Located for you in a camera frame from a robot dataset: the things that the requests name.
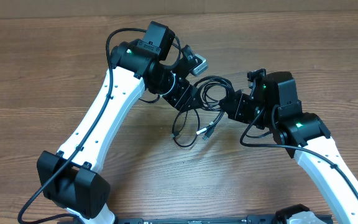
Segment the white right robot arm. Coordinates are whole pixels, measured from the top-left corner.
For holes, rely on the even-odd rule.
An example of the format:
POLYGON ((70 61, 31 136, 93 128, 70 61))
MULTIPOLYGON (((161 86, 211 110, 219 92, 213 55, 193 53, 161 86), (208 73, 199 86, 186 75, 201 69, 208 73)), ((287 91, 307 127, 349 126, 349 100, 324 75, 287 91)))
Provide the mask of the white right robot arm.
POLYGON ((290 72, 249 72, 251 93, 241 91, 220 100, 229 119, 249 127, 269 129, 274 143, 284 148, 310 176, 339 223, 358 223, 358 181, 352 174, 330 130, 314 113, 302 110, 290 72))

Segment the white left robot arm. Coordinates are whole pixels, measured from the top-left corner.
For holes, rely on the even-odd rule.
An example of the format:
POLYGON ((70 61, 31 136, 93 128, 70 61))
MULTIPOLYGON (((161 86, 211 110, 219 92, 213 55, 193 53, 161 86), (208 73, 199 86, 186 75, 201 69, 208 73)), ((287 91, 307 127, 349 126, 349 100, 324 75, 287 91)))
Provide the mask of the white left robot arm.
POLYGON ((56 153, 37 161, 39 192, 73 223, 114 223, 109 183, 101 171, 112 140, 145 91, 165 98, 178 111, 192 107, 195 89, 188 75, 207 69, 204 57, 181 45, 175 33, 151 22, 143 38, 106 47, 108 69, 97 97, 73 134, 56 153))

